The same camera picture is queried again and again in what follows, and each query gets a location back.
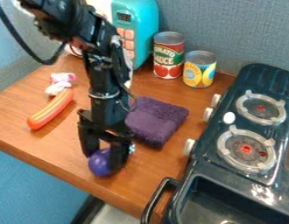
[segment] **tin can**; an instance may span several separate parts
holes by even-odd
[[[160,32],[154,37],[154,73],[159,78],[175,79],[182,74],[184,38],[174,31]]]
[[[183,81],[192,88],[211,86],[215,76],[216,58],[211,52],[189,52],[185,58]]]

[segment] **stove burner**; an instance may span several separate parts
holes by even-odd
[[[262,125],[279,125],[286,119],[285,102],[276,101],[250,90],[236,102],[237,112],[249,120]]]
[[[257,105],[256,110],[261,112],[261,113],[264,113],[266,111],[266,107],[265,107],[265,105]]]
[[[249,145],[245,144],[245,145],[240,147],[240,151],[242,153],[244,153],[244,154],[251,154],[252,153],[252,148]]]
[[[267,173],[276,163],[275,141],[255,132],[229,127],[217,141],[217,152],[226,162],[246,173]]]

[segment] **toy microwave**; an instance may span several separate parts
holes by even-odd
[[[116,28],[128,55],[138,69],[152,52],[153,36],[159,30],[159,9],[155,0],[88,0],[96,13]]]

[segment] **orange hot dog toy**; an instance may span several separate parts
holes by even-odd
[[[27,119],[27,124],[32,130],[39,130],[52,119],[60,114],[62,110],[73,100],[74,92],[70,88],[62,90],[52,99],[45,108]]]

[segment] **purple cloth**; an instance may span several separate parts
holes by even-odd
[[[137,140],[161,148],[188,115],[186,108],[141,97],[137,99],[137,108],[127,115],[126,124]]]

